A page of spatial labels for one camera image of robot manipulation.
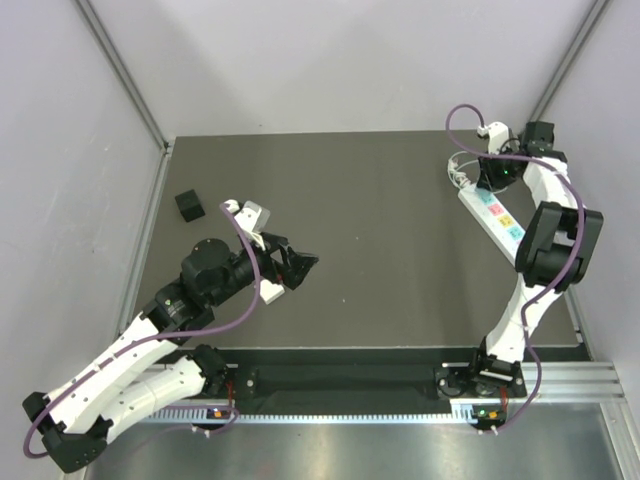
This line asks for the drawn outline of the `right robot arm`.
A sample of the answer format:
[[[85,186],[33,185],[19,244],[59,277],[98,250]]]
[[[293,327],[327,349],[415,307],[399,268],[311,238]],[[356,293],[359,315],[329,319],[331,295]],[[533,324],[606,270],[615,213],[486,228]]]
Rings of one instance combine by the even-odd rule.
[[[534,352],[531,336],[549,307],[584,278],[604,224],[572,186],[566,156],[553,148],[553,129],[530,122],[514,138],[504,123],[481,124],[477,133],[488,145],[478,157],[480,176],[458,194],[517,273],[504,313],[466,372],[469,388],[481,396],[500,388],[523,392],[521,363]],[[536,207],[526,227],[496,196],[517,180]]]

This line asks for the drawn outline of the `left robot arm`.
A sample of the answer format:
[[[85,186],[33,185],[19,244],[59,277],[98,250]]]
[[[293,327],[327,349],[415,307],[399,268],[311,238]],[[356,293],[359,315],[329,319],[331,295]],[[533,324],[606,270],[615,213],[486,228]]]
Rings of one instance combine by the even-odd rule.
[[[23,409],[41,436],[46,456],[65,473],[95,461],[121,433],[170,404],[230,390],[219,351],[199,345],[148,380],[156,361],[203,334],[215,308],[250,285],[256,301],[271,303],[299,287],[318,256],[299,253],[281,236],[263,234],[234,253],[220,239],[198,242],[179,277],[160,289],[92,365],[49,393],[33,392]]]

